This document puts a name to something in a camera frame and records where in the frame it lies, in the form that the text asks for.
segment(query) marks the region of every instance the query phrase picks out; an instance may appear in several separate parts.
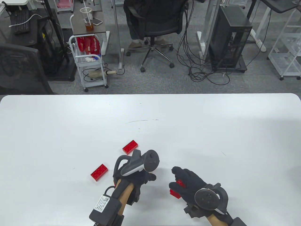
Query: smartphone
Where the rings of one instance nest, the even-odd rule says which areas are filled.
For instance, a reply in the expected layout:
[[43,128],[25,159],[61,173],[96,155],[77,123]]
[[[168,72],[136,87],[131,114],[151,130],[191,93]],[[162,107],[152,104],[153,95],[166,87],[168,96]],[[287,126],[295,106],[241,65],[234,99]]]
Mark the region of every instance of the smartphone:
[[98,25],[102,24],[102,20],[93,17],[93,24],[95,26],[98,26]]

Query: floor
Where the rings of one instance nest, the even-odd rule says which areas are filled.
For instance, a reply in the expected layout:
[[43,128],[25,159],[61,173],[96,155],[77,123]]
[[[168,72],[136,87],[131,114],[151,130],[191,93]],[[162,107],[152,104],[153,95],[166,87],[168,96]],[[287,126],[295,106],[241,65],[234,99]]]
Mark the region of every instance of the floor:
[[[109,0],[102,0],[102,6],[105,15],[105,24],[108,30],[112,32],[107,54],[103,60],[108,63],[108,67],[112,70],[118,68],[118,54],[115,43],[116,32],[113,18],[113,9],[111,9]],[[208,1],[199,3],[195,1],[193,17],[188,28],[188,42],[195,54],[199,51],[199,46],[196,39],[196,31],[202,30],[202,24],[206,14]],[[75,2],[75,10],[81,8],[80,2]],[[250,1],[247,4],[244,12],[247,14],[250,7]],[[261,3],[258,7],[256,17],[253,21],[253,26],[256,28],[265,12],[266,6]],[[140,72],[141,60],[146,52],[133,53],[130,57],[124,56],[124,75],[114,75],[108,77],[109,88],[92,87],[89,92],[84,92],[80,84],[80,78],[76,74],[74,82],[49,82],[52,90],[58,94],[157,94],[157,93],[295,93],[301,97],[301,81],[294,77],[286,77],[283,81],[279,80],[279,74],[273,65],[266,60],[266,57],[271,50],[277,36],[279,35],[284,23],[288,19],[291,12],[271,15],[271,22],[268,28],[267,37],[264,42],[267,47],[266,53],[260,53],[255,60],[248,66],[248,70],[244,74],[232,73],[230,75],[230,83],[224,86],[215,85],[208,80],[196,83],[188,76],[188,70],[180,65],[176,57],[176,51],[166,54],[173,60],[175,67],[169,68],[169,62],[164,60],[160,55],[153,52],[147,60],[145,68],[146,72]],[[70,28],[69,17],[70,13],[60,13],[58,18],[62,28]],[[125,49],[130,44],[131,39],[129,30],[126,24],[126,18],[122,7],[117,7],[117,18],[119,24],[119,34],[121,46]],[[293,18],[298,21],[300,14],[296,13]],[[170,34],[166,36],[168,41],[174,43],[177,48],[181,35]],[[249,63],[258,53],[259,49],[255,43],[246,44],[243,50],[243,57]],[[227,78],[221,74],[211,75],[210,79],[215,83],[224,83]]]

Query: forearm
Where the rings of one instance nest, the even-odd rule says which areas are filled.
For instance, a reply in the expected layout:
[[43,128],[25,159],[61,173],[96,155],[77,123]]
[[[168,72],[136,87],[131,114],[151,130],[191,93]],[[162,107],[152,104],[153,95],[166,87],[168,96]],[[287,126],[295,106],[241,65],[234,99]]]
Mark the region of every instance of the forearm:
[[[121,179],[118,180],[116,187],[118,187],[119,183],[120,183]],[[132,190],[134,189],[134,185],[132,183],[130,183],[130,185],[124,190],[124,192],[121,194],[119,201],[121,202],[122,206],[118,212],[118,215],[123,215],[123,211],[124,208],[126,206],[126,203],[129,199],[129,196],[132,192]]]
[[212,226],[228,226],[226,222],[217,219],[217,217],[214,214],[211,214],[209,217],[207,217],[207,220]]

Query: plastic cup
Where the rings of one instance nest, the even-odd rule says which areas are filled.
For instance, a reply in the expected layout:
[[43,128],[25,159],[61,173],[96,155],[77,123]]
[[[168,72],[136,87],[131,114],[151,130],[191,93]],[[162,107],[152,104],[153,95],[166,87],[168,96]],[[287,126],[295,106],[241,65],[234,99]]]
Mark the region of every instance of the plastic cup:
[[92,15],[92,9],[89,7],[84,7],[79,10],[82,14],[82,19],[84,20],[86,30],[92,31],[94,29],[93,26],[93,15]]

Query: red lego brick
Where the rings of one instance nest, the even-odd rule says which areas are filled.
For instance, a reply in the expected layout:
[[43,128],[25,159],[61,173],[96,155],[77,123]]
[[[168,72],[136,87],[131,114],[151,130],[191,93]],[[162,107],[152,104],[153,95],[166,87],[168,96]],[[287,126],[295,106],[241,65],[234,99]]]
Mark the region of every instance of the red lego brick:
[[124,148],[122,148],[122,150],[128,155],[137,147],[138,147],[138,144],[134,140],[132,140]]
[[181,181],[181,180],[178,180],[177,181],[177,184],[179,184],[181,187],[185,188],[185,184]]
[[[185,188],[185,184],[181,181],[181,180],[178,180],[177,181],[177,184],[179,184],[181,187]],[[176,197],[177,199],[181,198],[181,195],[173,190],[170,189],[170,194],[174,197]]]
[[91,176],[94,178],[94,180],[98,181],[99,178],[101,178],[107,171],[108,168],[105,167],[104,164],[101,164],[100,167],[98,167],[93,173],[91,173]]
[[169,192],[170,192],[170,194],[171,194],[172,196],[176,197],[177,199],[181,198],[181,196],[180,196],[179,193],[177,193],[177,192],[175,192],[175,191],[173,191],[173,190],[171,190],[171,189],[170,189]]

